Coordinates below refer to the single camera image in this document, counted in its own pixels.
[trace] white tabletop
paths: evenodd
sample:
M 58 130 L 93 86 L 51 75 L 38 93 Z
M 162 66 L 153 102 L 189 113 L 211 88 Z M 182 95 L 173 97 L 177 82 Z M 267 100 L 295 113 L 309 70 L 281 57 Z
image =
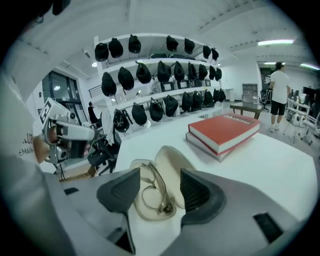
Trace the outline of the white tabletop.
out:
M 317 201 L 318 185 L 314 160 L 306 153 L 257 133 L 237 147 L 222 163 L 185 140 L 188 124 L 198 117 L 184 118 L 122 142 L 114 172 L 128 169 L 135 159 L 154 160 L 159 149 L 175 147 L 202 172 L 250 184 L 280 204 L 298 220 L 307 218 Z M 185 210 L 164 221 L 141 219 L 134 206 L 129 221 L 136 255 L 161 254 L 180 234 Z

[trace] window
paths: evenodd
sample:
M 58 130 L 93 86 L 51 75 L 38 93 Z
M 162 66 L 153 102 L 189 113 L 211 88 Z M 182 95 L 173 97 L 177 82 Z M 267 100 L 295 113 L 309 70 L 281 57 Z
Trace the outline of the window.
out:
M 53 98 L 62 104 L 71 113 L 75 114 L 79 125 L 88 121 L 79 98 L 76 80 L 51 71 L 42 80 L 42 90 L 44 101 L 46 101 L 47 98 Z

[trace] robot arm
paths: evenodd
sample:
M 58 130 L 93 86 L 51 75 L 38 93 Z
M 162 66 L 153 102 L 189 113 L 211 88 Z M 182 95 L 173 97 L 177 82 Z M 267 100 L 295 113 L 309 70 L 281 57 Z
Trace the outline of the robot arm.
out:
M 48 98 L 40 113 L 42 136 L 49 144 L 46 162 L 59 164 L 67 159 L 83 158 L 87 143 L 97 139 L 99 133 L 89 127 L 76 124 L 75 114 L 64 106 Z M 50 129 L 56 126 L 58 140 L 49 140 Z

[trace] book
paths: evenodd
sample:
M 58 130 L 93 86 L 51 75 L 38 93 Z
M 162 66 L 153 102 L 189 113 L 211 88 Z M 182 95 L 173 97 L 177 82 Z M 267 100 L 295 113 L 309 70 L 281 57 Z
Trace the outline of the book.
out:
M 203 144 L 197 137 L 195 137 L 192 133 L 187 132 L 185 134 L 185 139 L 190 142 L 192 145 L 194 145 L 196 148 L 206 152 L 210 156 L 217 159 L 219 162 L 222 162 L 231 152 L 232 150 L 227 150 L 225 153 L 217 154 L 214 150 L 212 150 L 207 145 Z
M 217 154 L 234 149 L 259 128 L 259 120 L 239 114 L 222 114 L 188 125 L 189 132 Z

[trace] fluorescent light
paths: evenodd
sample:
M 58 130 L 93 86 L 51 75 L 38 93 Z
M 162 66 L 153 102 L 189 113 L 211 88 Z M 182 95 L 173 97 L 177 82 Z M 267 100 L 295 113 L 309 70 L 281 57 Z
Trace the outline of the fluorescent light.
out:
M 320 67 L 314 66 L 314 65 L 310 65 L 307 63 L 302 63 L 300 64 L 301 67 L 305 67 L 305 68 L 309 68 L 309 69 L 314 69 L 314 70 L 320 70 Z
M 264 65 L 276 65 L 275 62 L 265 62 Z
M 267 45 L 276 45 L 276 44 L 292 44 L 294 41 L 295 40 L 292 40 L 292 39 L 260 41 L 258 42 L 258 46 L 267 46 Z

